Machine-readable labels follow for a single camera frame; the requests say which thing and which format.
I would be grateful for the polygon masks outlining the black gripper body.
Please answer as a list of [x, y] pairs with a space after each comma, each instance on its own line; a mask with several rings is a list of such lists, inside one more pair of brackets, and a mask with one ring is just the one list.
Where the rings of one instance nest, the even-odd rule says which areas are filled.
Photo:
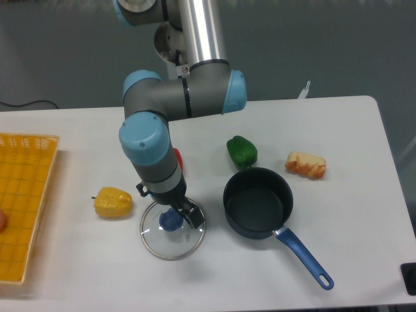
[[169, 178], [160, 183], [140, 182], [136, 189], [142, 197], [147, 195], [161, 205], [181, 207], [186, 200], [187, 184], [183, 175], [180, 178]]

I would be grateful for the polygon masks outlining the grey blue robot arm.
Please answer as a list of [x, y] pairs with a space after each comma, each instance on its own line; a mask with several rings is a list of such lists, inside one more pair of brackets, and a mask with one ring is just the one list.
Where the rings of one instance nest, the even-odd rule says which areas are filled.
[[169, 122], [242, 110], [246, 82], [226, 58], [216, 1], [115, 1], [117, 16], [132, 26], [159, 23], [175, 38], [168, 44], [188, 66], [181, 77], [163, 81], [138, 70], [123, 83], [125, 120], [119, 130], [123, 152], [141, 178], [138, 191], [169, 205], [191, 228], [204, 222], [200, 208], [186, 197], [186, 182], [175, 155]]

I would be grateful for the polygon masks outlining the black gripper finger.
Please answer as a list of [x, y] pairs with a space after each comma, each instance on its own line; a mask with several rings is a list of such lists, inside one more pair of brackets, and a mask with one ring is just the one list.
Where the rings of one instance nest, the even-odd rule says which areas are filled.
[[192, 229], [197, 229], [202, 225], [202, 212], [191, 199], [185, 198], [182, 203], [182, 213]]
[[172, 206], [172, 209], [176, 213], [175, 223], [177, 225], [180, 225], [183, 222], [189, 223], [188, 218], [187, 218], [187, 214], [186, 214], [186, 210], [184, 210], [184, 207], [182, 205], [175, 204], [175, 205]]

